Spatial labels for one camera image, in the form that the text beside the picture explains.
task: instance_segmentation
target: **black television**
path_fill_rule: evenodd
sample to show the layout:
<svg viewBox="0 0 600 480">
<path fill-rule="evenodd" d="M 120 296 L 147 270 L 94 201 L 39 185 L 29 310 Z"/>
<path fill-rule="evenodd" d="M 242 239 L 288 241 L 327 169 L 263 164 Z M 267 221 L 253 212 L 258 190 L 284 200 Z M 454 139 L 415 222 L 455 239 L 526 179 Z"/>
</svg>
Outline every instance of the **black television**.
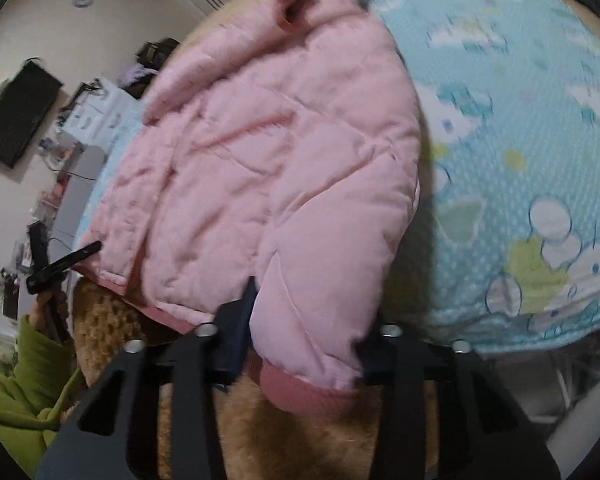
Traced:
<svg viewBox="0 0 600 480">
<path fill-rule="evenodd" d="M 0 162 L 13 168 L 56 99 L 62 83 L 27 62 L 0 94 Z"/>
</svg>

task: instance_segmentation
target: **pink puffer jacket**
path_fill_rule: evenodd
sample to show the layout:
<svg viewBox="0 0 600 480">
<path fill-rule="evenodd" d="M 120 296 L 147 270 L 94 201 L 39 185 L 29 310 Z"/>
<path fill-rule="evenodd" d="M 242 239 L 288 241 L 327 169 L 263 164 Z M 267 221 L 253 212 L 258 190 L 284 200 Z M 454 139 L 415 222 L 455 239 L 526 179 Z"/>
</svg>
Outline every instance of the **pink puffer jacket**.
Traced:
<svg viewBox="0 0 600 480">
<path fill-rule="evenodd" d="M 358 0 L 289 1 L 160 74 L 81 240 L 102 252 L 80 270 L 180 332 L 256 276 L 252 371 L 275 405 L 324 418 L 353 399 L 352 344 L 416 208 L 418 107 Z"/>
</svg>

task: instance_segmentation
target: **metal bolt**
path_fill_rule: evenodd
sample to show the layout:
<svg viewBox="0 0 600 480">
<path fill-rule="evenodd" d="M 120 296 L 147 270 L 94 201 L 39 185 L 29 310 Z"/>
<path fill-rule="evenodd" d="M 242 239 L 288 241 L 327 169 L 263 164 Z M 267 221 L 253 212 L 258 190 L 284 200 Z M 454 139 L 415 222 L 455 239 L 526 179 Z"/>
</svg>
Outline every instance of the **metal bolt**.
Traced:
<svg viewBox="0 0 600 480">
<path fill-rule="evenodd" d="M 213 323 L 203 323 L 196 328 L 196 335 L 198 337 L 211 337 L 218 333 L 218 327 Z"/>
<path fill-rule="evenodd" d="M 470 354 L 474 350 L 471 343 L 462 339 L 453 341 L 451 343 L 451 349 L 457 354 Z"/>
<path fill-rule="evenodd" d="M 402 329 L 397 325 L 383 325 L 380 329 L 380 333 L 384 337 L 400 337 L 402 335 Z"/>
<path fill-rule="evenodd" d="M 144 343 L 139 339 L 132 339 L 125 343 L 125 352 L 128 354 L 137 354 L 144 350 Z"/>
</svg>

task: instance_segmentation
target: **bedding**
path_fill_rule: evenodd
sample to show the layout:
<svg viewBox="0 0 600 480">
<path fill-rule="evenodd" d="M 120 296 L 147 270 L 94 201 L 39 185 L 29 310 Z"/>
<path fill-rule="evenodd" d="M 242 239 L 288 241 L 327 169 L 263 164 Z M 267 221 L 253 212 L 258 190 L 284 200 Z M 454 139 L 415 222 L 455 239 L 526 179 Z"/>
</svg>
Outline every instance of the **bedding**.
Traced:
<svg viewBox="0 0 600 480">
<path fill-rule="evenodd" d="M 98 179 L 91 191 L 89 200 L 84 207 L 84 212 L 80 217 L 80 223 L 78 224 L 78 228 L 74 235 L 74 251 L 77 251 L 82 247 L 82 245 L 80 245 L 80 239 L 91 224 L 93 213 L 102 200 L 102 195 L 110 186 L 129 142 L 131 142 L 131 139 L 135 134 L 142 130 L 143 109 L 142 102 L 138 102 L 138 105 L 129 110 L 125 115 L 124 123 L 120 126 L 119 133 L 112 143 L 111 150 L 107 156 L 107 161 L 100 171 Z"/>
<path fill-rule="evenodd" d="M 392 316 L 483 353 L 600 329 L 600 40 L 560 0 L 371 0 L 418 92 Z"/>
<path fill-rule="evenodd" d="M 419 196 L 413 85 L 360 0 L 268 0 L 169 63 L 80 240 L 78 270 L 192 326 L 249 276 L 277 407 L 337 416 Z"/>
</svg>

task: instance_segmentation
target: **fuzzy brown fur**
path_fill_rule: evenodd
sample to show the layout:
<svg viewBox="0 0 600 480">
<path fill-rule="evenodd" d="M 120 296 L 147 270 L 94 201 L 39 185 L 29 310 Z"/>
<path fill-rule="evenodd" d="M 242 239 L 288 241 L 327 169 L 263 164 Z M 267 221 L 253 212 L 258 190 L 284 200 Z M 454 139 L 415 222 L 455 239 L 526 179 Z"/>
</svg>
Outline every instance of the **fuzzy brown fur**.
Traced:
<svg viewBox="0 0 600 480">
<path fill-rule="evenodd" d="M 74 290 L 78 364 L 87 384 L 100 375 L 129 339 L 154 344 L 174 333 L 144 318 L 112 292 L 88 280 Z M 435 392 L 427 399 L 427 466 L 437 461 Z M 228 396 L 218 394 L 218 430 L 230 480 L 363 480 L 378 433 L 380 390 L 368 388 L 353 411 L 333 424 L 317 424 L 272 406 L 243 376 Z M 158 414 L 158 472 L 169 479 L 171 389 L 164 386 Z"/>
</svg>

